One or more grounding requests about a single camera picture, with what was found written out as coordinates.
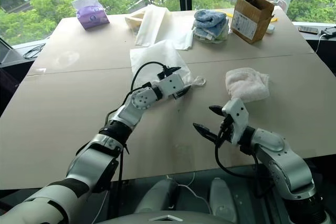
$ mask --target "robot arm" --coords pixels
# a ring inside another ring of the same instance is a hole
[[[209,108],[225,117],[220,127],[222,137],[218,138],[206,127],[194,124],[197,131],[218,147],[224,141],[229,141],[233,145],[239,145],[245,154],[254,153],[268,168],[292,223],[330,222],[308,165],[293,152],[284,138],[276,133],[248,126],[248,112],[241,99],[233,99],[224,107]]]
[[[129,95],[125,104],[81,149],[71,162],[64,180],[51,183],[0,217],[2,224],[68,224],[92,193],[109,188],[118,167],[117,158],[146,109],[170,95],[178,97],[186,86],[177,73],[161,75]]]

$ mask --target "white fabric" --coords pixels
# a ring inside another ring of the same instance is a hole
[[[245,103],[269,97],[268,80],[268,74],[253,68],[230,70],[225,76],[226,90],[231,99],[241,98]]]
[[[135,40],[139,46],[152,46],[171,40],[177,50],[188,50],[193,42],[193,16],[173,16],[165,7],[148,5]]]
[[[168,67],[181,67],[176,73],[179,73],[186,84],[194,84],[202,86],[205,79],[197,77],[193,78],[190,69],[182,60],[179,53],[174,49],[170,40],[164,40],[147,48],[131,49],[131,66],[133,76],[137,70],[146,62],[158,61]],[[140,71],[134,87],[138,87],[148,81],[158,80],[157,74],[162,72],[162,67],[157,64],[149,64]]]

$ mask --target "white paper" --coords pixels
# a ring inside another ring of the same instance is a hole
[[[79,10],[86,6],[97,6],[97,5],[101,6],[98,0],[75,0],[72,1],[71,3],[76,10]]]
[[[133,76],[137,70],[146,62],[158,61],[168,67],[181,67],[176,73],[179,73],[182,80],[186,84],[193,84],[194,78],[190,69],[182,60],[179,53],[174,49],[174,45],[170,40],[163,40],[151,47],[131,49],[131,66]],[[134,87],[139,87],[144,83],[158,80],[157,74],[162,72],[162,67],[157,64],[149,64],[140,71]]]
[[[143,17],[136,45],[152,46],[156,42],[171,40],[177,50],[188,50],[193,42],[193,16],[173,16],[167,8],[149,5]]]
[[[236,29],[245,37],[253,39],[254,34],[256,33],[257,23],[235,10],[231,27]]]

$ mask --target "brown cardboard box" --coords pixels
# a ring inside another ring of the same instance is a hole
[[[272,19],[274,5],[266,0],[237,0],[232,31],[250,44],[261,40]]]

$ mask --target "beige table surface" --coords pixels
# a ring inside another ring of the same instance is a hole
[[[194,19],[193,11],[174,12],[176,17]],[[194,40],[193,48],[179,53],[186,63],[250,59],[313,53],[281,9],[274,11],[279,20],[273,22],[275,32],[250,45],[236,34],[228,41],[206,44]],[[109,24],[84,30],[77,18],[64,18],[28,72],[28,75],[92,69],[128,68],[129,50],[136,48],[135,35],[124,21],[126,15],[109,16]]]
[[[207,107],[229,100],[224,75],[240,67],[270,74],[270,97],[246,104],[251,126],[282,134],[302,157],[336,153],[336,79],[315,54],[188,66],[207,79],[206,85],[144,114],[128,140],[124,179],[217,168],[214,145],[192,123],[219,129],[222,118]],[[0,189],[63,179],[76,150],[123,100],[131,78],[130,68],[26,77],[0,118]],[[226,166],[252,163],[228,143],[219,152]]]

